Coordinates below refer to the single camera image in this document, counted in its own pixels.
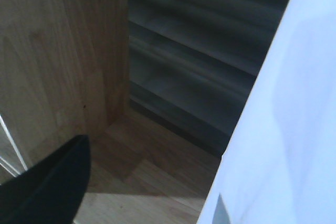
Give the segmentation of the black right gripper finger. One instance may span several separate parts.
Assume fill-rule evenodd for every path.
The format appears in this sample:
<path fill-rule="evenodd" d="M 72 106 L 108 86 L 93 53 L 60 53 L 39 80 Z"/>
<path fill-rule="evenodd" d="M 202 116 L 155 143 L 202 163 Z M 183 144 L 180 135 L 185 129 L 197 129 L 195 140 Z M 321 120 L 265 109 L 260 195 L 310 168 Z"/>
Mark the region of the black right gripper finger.
<path fill-rule="evenodd" d="M 89 138 L 77 135 L 1 185 L 1 223 L 72 223 L 90 171 Z"/>

